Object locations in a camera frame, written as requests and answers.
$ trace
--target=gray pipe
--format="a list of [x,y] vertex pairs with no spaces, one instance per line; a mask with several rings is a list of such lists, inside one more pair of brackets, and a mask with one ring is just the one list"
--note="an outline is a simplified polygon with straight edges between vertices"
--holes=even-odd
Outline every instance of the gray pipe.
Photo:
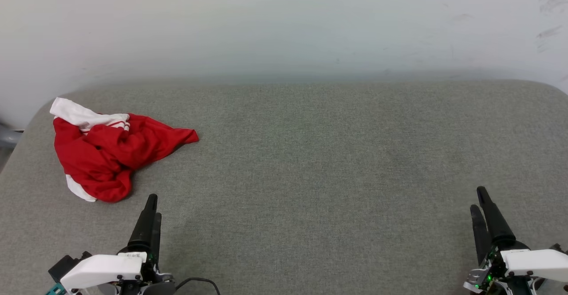
[[16,147],[22,133],[11,131],[0,125],[0,147]]

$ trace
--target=white label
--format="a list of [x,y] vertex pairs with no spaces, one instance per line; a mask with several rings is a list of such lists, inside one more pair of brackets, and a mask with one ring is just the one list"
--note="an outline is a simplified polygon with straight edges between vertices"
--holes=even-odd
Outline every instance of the white label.
[[142,259],[142,263],[146,263],[146,258],[148,257],[148,254],[146,252],[118,253],[117,255],[126,257],[140,257]]

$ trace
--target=red cloth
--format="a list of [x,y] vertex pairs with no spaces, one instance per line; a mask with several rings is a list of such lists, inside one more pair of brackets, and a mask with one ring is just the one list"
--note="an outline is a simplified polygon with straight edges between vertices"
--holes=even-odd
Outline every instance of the red cloth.
[[130,174],[168,156],[178,146],[199,141],[195,130],[173,129],[149,117],[130,114],[130,130],[95,125],[86,135],[56,118],[55,152],[65,174],[85,192],[104,202],[130,193]]

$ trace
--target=gray table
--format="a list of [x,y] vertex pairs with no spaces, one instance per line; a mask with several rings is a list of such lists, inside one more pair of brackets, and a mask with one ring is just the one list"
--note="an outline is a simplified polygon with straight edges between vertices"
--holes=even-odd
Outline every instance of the gray table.
[[553,87],[296,83],[67,97],[201,140],[136,172],[126,200],[84,202],[66,188],[43,107],[0,174],[2,294],[45,293],[47,269],[65,254],[121,249],[154,192],[162,269],[213,279],[223,295],[465,294],[478,185],[521,241],[568,247],[568,98]]

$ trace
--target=white wall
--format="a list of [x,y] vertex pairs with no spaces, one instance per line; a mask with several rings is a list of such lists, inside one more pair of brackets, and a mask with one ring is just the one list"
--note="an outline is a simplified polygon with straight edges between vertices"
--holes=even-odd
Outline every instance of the white wall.
[[0,121],[138,80],[517,78],[568,91],[568,0],[0,0]]

